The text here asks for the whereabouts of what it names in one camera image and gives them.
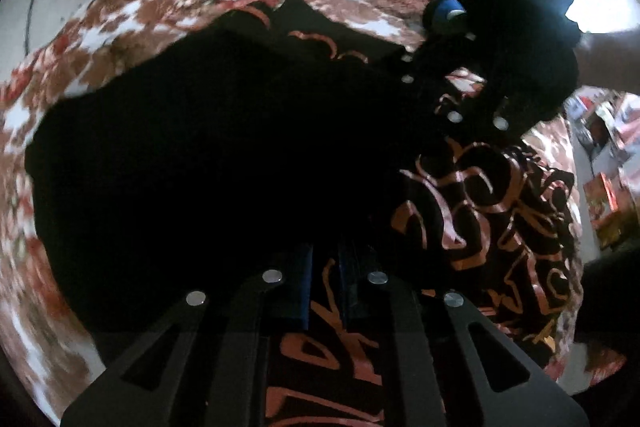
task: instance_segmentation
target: bed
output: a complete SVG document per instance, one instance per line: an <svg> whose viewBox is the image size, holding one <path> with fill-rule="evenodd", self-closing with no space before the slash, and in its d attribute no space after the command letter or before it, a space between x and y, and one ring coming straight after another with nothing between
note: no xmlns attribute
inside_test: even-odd
<svg viewBox="0 0 640 427"><path fill-rule="evenodd" d="M220 14L254 1L277 6L283 0L93 0L47 46L26 57L1 87L0 343L25 388L54 423L104 366L60 295L36 235L25 147L56 101L98 89ZM420 16L429 2L305 1L335 22L408 50L422 40ZM452 73L449 80L461 91L478 89L482 83L466 70ZM560 116L536 126L525 140L550 168L575 173L569 128ZM579 241L575 187L568 194L568 206L572 234ZM582 297L579 259L569 268L571 296L550 334L555 354L547 372L555 378L572 344ZM377 420L372 416L368 421Z"/></svg>

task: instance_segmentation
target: brown floral bedspread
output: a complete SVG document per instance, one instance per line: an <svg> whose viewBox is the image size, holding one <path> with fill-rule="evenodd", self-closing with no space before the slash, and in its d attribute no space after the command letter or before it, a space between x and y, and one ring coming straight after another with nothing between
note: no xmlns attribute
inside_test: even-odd
<svg viewBox="0 0 640 427"><path fill-rule="evenodd" d="M56 423L104 369L91 339L65 304L36 235L24 150L44 113L60 98L97 89L225 11L256 0L94 0L53 41L33 52L0 88L0 344L39 407ZM283 0L263 0L276 6ZM429 0L306 0L330 19L416 48L410 29ZM465 71L452 76L469 86ZM566 123L540 124L526 141L549 166L575 172ZM577 192L571 208L579 223ZM574 230L580 235L579 226ZM581 266L570 267L572 299L554 343L558 365L572 342L581 300Z"/></svg>

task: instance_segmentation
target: person's arm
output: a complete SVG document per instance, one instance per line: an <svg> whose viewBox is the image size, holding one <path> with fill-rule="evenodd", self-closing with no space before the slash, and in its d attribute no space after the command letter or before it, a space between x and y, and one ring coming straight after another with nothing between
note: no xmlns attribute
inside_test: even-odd
<svg viewBox="0 0 640 427"><path fill-rule="evenodd" d="M640 94L640 26L624 32L584 34L574 51L581 86Z"/></svg>

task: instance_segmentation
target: floral blanket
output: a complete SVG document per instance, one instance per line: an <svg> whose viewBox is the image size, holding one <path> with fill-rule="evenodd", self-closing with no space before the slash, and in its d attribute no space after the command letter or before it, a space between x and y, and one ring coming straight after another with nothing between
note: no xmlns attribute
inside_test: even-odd
<svg viewBox="0 0 640 427"><path fill-rule="evenodd" d="M60 295L36 235L25 147L43 115L61 98L98 89L220 14L254 1L94 0L51 43L26 57L0 87L0 344L31 396L55 423L104 366ZM277 6L283 0L261 1ZM306 0L335 22L409 50L422 40L412 28L419 27L428 1ZM468 71L458 71L450 80L471 90L481 82ZM526 141L550 167L575 172L563 119L539 124ZM574 223L579 223L575 189L570 209ZM573 232L579 237L579 225ZM569 268L572 295L555 334L547 339L556 353L552 368L561 365L572 343L581 301L582 268L579 261Z"/></svg>

